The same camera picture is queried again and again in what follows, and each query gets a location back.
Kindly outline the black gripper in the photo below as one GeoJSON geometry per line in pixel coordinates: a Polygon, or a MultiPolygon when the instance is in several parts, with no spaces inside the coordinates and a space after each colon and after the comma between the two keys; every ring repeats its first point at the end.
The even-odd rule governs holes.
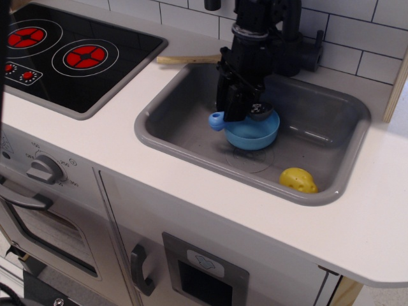
{"type": "Polygon", "coordinates": [[[216,108],[224,121],[243,121],[265,91],[264,78],[272,73],[273,48],[270,27],[250,30],[233,27],[230,48],[221,48],[217,64],[216,108]]]}

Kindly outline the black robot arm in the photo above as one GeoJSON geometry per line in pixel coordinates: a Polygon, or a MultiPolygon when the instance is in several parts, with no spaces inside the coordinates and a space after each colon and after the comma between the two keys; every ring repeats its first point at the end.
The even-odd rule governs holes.
{"type": "Polygon", "coordinates": [[[216,107],[224,121],[246,118],[265,90],[264,79],[284,67],[302,41],[300,1],[236,1],[233,43],[221,48],[216,107]]]}

